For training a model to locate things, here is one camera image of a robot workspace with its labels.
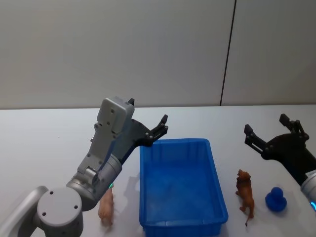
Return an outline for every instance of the blue toy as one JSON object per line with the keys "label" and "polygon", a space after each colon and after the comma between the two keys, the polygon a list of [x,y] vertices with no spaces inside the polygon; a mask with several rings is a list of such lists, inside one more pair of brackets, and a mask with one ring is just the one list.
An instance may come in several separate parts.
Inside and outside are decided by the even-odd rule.
{"label": "blue toy", "polygon": [[286,204],[287,201],[285,197],[283,197],[283,191],[278,187],[274,187],[271,192],[266,195],[266,205],[271,211],[283,211]]}

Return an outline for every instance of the toy pig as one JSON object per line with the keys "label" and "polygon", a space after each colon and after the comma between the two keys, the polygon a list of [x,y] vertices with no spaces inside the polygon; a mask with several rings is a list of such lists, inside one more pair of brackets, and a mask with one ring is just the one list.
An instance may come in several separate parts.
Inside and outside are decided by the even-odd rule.
{"label": "toy pig", "polygon": [[246,221],[246,226],[248,226],[248,220],[253,218],[253,209],[255,207],[255,202],[252,198],[252,189],[251,189],[251,181],[250,175],[248,172],[242,171],[241,169],[238,171],[237,184],[236,187],[238,191],[236,194],[242,198],[242,206],[239,208],[242,212],[245,212],[246,208],[249,207],[249,216]]}
{"label": "toy pig", "polygon": [[108,189],[103,197],[100,199],[99,206],[99,217],[101,219],[102,224],[106,221],[108,224],[112,225],[114,212],[114,202],[113,202],[113,193],[112,188]]}

